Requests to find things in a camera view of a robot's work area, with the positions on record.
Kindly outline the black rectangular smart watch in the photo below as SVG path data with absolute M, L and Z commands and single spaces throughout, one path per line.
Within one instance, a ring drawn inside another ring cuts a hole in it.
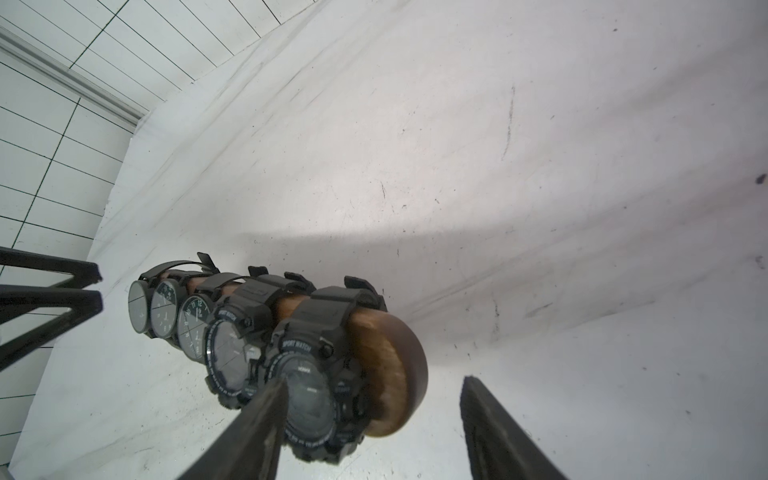
M 128 292 L 129 319 L 137 333 L 157 338 L 150 326 L 150 302 L 162 275 L 170 270 L 203 272 L 208 274 L 208 277 L 220 272 L 208 254 L 199 252 L 198 261 L 171 260 L 142 273 L 130 285 Z

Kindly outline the black slim round watch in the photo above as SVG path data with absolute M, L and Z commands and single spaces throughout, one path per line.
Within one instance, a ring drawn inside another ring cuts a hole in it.
M 188 298 L 193 279 L 206 278 L 203 272 L 170 270 L 162 275 L 150 302 L 150 326 L 157 338 L 179 349 L 177 320 L 182 303 Z
M 181 305 L 177 320 L 179 343 L 191 360 L 207 365 L 214 358 L 219 367 L 226 366 L 240 355 L 243 359 L 256 359 L 261 355 L 265 331 L 275 324 L 271 308 L 262 305 L 257 317 L 250 321 L 234 319 L 227 306 L 233 307 L 244 294 L 227 297 L 225 290 L 236 288 L 252 280 L 236 273 L 216 273 L 206 277 L 194 287 L 194 293 Z

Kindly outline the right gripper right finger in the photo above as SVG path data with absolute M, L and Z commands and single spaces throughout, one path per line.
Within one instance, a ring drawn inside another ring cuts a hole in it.
M 566 479 L 479 378 L 464 378 L 460 413 L 474 480 Z

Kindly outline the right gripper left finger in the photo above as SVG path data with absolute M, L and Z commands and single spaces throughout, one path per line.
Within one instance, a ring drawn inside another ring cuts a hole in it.
M 269 381 L 181 478 L 275 478 L 284 442 L 287 409 L 286 382 Z

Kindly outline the brown wooden watch stand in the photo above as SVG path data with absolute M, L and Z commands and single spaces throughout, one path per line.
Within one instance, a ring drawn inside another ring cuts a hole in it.
M 371 386 L 373 413 L 368 437 L 400 430 L 424 399 L 428 367 L 423 347 L 411 328 L 387 312 L 383 296 L 373 307 L 357 308 L 347 326 L 352 354 Z

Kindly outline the black round wrist watch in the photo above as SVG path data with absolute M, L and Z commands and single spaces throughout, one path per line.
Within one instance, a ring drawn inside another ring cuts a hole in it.
M 217 301 L 205 336 L 205 381 L 223 407 L 240 409 L 255 395 L 258 368 L 278 323 L 279 301 L 314 290 L 299 274 L 262 271 Z

